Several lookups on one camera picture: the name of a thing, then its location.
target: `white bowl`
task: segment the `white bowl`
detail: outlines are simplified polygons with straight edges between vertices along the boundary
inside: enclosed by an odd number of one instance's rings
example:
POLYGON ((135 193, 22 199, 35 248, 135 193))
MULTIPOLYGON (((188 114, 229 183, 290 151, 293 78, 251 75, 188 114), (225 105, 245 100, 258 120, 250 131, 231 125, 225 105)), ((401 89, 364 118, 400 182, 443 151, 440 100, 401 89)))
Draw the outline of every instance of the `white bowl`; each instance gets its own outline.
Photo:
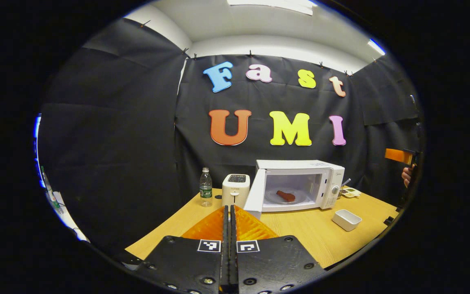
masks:
POLYGON ((351 231, 358 226, 358 224, 362 221, 362 219, 351 212, 347 211, 346 209, 341 209, 335 212, 333 216, 333 221, 345 229, 346 231, 351 231))

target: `white ceiling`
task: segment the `white ceiling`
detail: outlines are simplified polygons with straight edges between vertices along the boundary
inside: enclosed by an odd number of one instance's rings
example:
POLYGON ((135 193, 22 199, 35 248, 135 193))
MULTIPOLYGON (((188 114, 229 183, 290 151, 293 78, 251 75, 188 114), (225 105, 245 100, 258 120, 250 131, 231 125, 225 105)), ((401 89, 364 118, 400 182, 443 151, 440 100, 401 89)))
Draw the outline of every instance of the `white ceiling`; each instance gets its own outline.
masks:
POLYGON ((192 42, 239 35, 304 39, 336 48, 366 63, 380 54, 367 45, 370 36, 342 15, 321 5, 313 16, 268 6, 230 6, 226 0, 151 2, 171 18, 192 42))

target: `white wall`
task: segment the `white wall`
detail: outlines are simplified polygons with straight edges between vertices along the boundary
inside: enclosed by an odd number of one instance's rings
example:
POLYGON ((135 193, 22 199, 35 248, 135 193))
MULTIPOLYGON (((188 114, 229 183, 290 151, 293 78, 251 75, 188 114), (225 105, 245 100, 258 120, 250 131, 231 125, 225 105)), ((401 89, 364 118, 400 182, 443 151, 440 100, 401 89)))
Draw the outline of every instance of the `white wall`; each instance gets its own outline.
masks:
POLYGON ((366 62, 332 47, 301 39, 264 35, 229 36, 199 41, 193 43, 187 53, 191 57, 197 53, 199 57, 250 54, 250 50, 255 55, 280 56, 317 65, 322 62, 323 67, 339 72, 347 70, 349 74, 356 73, 367 65, 366 62))
POLYGON ((147 27, 165 36, 166 39, 172 41, 182 50, 192 46, 192 41, 188 38, 188 35, 186 35, 173 20, 153 5, 144 5, 126 15, 124 18, 134 20, 141 24, 150 21, 146 24, 147 27))

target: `ceiling light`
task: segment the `ceiling light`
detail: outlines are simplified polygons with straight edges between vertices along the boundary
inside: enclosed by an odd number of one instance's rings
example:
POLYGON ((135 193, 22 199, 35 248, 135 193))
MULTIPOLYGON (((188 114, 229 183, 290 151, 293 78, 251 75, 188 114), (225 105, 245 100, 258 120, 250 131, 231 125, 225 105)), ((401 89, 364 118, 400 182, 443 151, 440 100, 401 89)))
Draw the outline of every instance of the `ceiling light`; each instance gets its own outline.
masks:
POLYGON ((382 50, 382 48, 380 48, 380 46, 378 46, 378 44, 376 44, 375 41, 373 41, 373 39, 370 39, 369 42, 367 42, 367 45, 370 45, 371 47, 373 47, 373 49, 377 50, 378 53, 382 55, 386 55, 384 50, 382 50))
POLYGON ((307 15, 313 15, 312 7, 316 6, 309 0, 227 0, 231 6, 235 5, 261 5, 289 9, 307 15))

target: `white plate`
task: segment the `white plate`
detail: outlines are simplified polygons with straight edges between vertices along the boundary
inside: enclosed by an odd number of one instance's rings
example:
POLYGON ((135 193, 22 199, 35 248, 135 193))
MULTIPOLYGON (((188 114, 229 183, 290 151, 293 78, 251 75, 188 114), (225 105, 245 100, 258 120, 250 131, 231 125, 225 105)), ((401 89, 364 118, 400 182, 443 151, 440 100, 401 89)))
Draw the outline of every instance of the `white plate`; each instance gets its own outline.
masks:
POLYGON ((271 190, 268 190, 267 192, 265 192, 264 197, 266 198, 266 200, 268 200, 271 203, 283 204, 283 205, 292 205, 292 204, 296 204, 296 203, 300 203, 300 202, 304 201, 306 199, 306 193, 302 190, 278 187, 278 188, 274 188, 274 189, 271 189, 271 190), (293 194, 293 195, 295 195, 295 200, 293 200, 292 202, 287 202, 287 201, 284 200, 284 198, 280 197, 277 194, 277 191, 282 191, 282 192, 285 192, 285 193, 293 194))

